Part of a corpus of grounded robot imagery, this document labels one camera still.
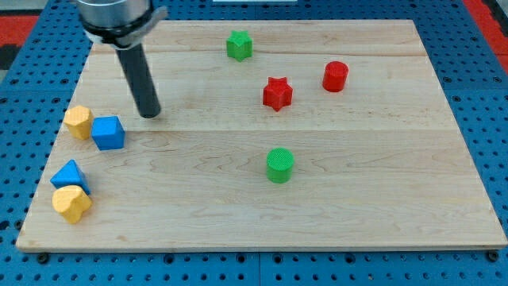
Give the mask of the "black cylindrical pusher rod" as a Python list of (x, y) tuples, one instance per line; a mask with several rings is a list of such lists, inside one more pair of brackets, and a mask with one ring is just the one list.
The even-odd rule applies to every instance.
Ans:
[(159, 115), (161, 106), (143, 45), (138, 44), (131, 49), (117, 50), (116, 54), (139, 115), (142, 118), (154, 118)]

